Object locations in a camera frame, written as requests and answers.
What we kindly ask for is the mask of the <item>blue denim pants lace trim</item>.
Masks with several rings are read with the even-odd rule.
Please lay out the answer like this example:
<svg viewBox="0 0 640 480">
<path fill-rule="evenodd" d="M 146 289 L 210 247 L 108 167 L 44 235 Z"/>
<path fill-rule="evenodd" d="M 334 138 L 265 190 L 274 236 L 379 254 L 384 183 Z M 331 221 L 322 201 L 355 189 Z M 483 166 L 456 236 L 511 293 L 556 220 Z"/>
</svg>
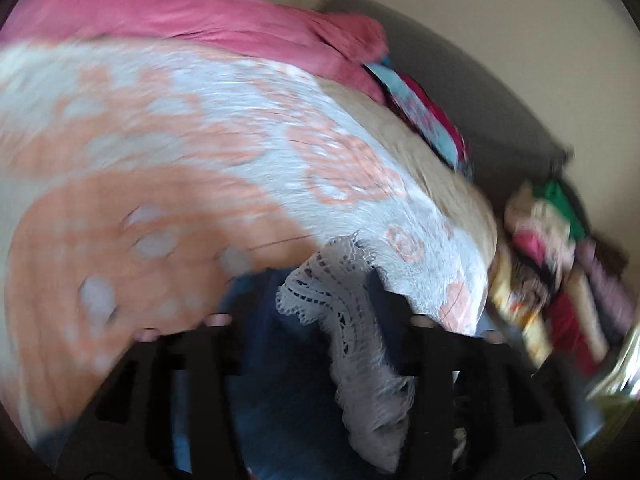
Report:
<svg viewBox="0 0 640 480">
<path fill-rule="evenodd" d="M 381 479 L 398 469 L 416 382 L 398 373 L 393 306 L 434 316 L 462 277 L 440 240 L 335 237 L 295 268 L 255 271 L 219 256 L 221 309 L 247 312 L 234 426 L 262 479 Z"/>
</svg>

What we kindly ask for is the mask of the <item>colourful clutter beside bed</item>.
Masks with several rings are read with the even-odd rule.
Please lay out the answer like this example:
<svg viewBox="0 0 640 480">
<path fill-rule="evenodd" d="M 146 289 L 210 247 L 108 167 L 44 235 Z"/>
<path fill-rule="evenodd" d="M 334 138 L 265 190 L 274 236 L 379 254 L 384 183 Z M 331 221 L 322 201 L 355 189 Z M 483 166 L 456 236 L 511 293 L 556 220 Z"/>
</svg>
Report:
<svg viewBox="0 0 640 480">
<path fill-rule="evenodd" d="M 639 297 L 623 256 L 593 235 L 561 157 L 495 166 L 482 180 L 500 214 L 489 298 L 526 360 L 556 354 L 588 382 L 587 396 L 639 396 Z"/>
</svg>

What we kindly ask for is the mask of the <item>beige bed sheet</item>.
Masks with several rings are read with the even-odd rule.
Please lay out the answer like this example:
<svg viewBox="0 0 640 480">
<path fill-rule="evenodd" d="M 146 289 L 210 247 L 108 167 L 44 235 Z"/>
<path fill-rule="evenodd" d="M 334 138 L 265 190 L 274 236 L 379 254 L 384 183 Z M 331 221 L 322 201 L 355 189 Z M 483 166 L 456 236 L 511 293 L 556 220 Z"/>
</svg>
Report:
<svg viewBox="0 0 640 480">
<path fill-rule="evenodd" d="M 495 258 L 498 226 L 486 196 L 449 169 L 433 150 L 388 108 L 329 79 L 316 83 L 382 145 L 438 209 L 472 238 L 486 266 Z"/>
</svg>

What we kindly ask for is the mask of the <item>white orange fleece blanket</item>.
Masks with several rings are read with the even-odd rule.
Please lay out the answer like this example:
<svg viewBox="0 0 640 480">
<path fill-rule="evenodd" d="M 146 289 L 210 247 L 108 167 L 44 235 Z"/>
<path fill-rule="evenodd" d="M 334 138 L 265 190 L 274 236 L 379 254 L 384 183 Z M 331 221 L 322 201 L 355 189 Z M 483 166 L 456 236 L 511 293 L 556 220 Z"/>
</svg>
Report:
<svg viewBox="0 0 640 480">
<path fill-rule="evenodd" d="M 459 255 L 434 318 L 472 334 L 488 266 L 298 68 L 175 41 L 1 50 L 1 402 L 29 443 L 84 409 L 136 330 L 215 311 L 220 254 L 297 266 L 334 237 Z"/>
</svg>

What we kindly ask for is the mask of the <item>grey upholstered headboard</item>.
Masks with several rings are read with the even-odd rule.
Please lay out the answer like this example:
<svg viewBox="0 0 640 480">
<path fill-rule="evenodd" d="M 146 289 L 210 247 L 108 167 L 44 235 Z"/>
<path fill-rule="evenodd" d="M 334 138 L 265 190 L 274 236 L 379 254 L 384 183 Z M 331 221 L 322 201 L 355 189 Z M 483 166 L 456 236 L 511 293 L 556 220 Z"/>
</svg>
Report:
<svg viewBox="0 0 640 480">
<path fill-rule="evenodd" d="M 471 148 L 474 183 L 503 206 L 525 181 L 562 174 L 574 152 L 474 58 L 430 28 L 372 0 L 322 0 L 321 12 L 367 15 L 385 29 L 390 62 L 412 77 Z"/>
</svg>

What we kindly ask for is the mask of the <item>pink quilt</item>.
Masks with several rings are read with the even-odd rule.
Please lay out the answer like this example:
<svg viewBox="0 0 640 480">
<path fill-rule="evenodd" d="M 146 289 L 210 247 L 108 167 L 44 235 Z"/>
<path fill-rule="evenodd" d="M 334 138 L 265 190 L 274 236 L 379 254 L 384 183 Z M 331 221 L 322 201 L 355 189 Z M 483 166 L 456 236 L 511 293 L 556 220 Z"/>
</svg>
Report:
<svg viewBox="0 0 640 480">
<path fill-rule="evenodd" d="M 361 14 L 320 13 L 266 0 L 25 0 L 4 41 L 179 39 L 294 65 L 384 100 L 366 66 L 388 52 L 385 30 Z"/>
</svg>

